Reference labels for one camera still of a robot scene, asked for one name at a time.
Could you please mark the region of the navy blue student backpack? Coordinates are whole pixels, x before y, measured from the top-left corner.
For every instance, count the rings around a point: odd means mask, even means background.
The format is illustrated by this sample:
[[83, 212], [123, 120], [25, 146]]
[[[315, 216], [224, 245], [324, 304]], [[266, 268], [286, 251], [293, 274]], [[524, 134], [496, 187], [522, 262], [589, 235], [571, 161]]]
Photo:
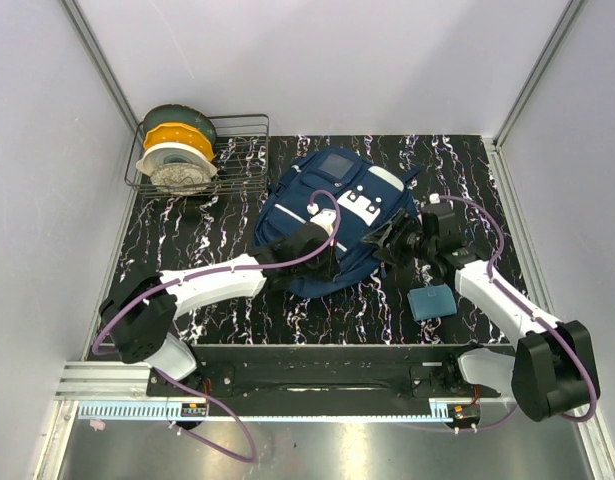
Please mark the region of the navy blue student backpack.
[[333, 278], [296, 277], [284, 289], [302, 298], [318, 298], [353, 286], [381, 265], [362, 238], [401, 209], [417, 215], [409, 184], [419, 172], [412, 167], [395, 175], [338, 147], [298, 157], [271, 188], [252, 245], [259, 247], [292, 235], [320, 208], [338, 212], [341, 223], [335, 236]]

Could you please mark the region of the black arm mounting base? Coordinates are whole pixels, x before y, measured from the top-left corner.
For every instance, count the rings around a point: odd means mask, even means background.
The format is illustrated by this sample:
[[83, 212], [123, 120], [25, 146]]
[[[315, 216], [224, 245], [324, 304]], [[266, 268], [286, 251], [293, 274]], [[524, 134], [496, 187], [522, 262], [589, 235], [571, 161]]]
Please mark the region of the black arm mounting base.
[[398, 421], [439, 417], [432, 401], [499, 400], [462, 384], [454, 345], [201, 345], [184, 385], [248, 421]]

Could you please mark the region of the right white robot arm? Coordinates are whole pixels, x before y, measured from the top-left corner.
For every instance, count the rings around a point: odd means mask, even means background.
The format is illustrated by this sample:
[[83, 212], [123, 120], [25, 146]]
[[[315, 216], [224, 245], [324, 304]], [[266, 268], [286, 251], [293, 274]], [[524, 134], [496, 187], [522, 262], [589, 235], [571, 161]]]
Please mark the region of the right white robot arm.
[[591, 335], [579, 321], [564, 322], [523, 296], [460, 232], [454, 197], [443, 196], [419, 218], [405, 210], [367, 234], [375, 256], [403, 267], [418, 259], [433, 275], [468, 299], [509, 340], [513, 355], [484, 346], [455, 350], [441, 371], [441, 384], [453, 396], [475, 385], [512, 397], [535, 422], [553, 416], [583, 423], [596, 413], [600, 385]]

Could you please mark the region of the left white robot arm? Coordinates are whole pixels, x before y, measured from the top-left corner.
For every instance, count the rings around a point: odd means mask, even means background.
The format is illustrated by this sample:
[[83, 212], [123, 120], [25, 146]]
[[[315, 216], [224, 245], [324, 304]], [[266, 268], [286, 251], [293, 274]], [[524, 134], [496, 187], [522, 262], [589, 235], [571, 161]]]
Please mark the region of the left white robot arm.
[[103, 354], [101, 343], [110, 337], [110, 351], [124, 363], [144, 362], [168, 376], [177, 393], [193, 395], [202, 386], [203, 372], [190, 347], [170, 332], [173, 321], [221, 301], [286, 290], [301, 277], [331, 275], [337, 268], [331, 246], [335, 233], [334, 220], [312, 220], [227, 262], [129, 279], [101, 305], [103, 329], [92, 352]]

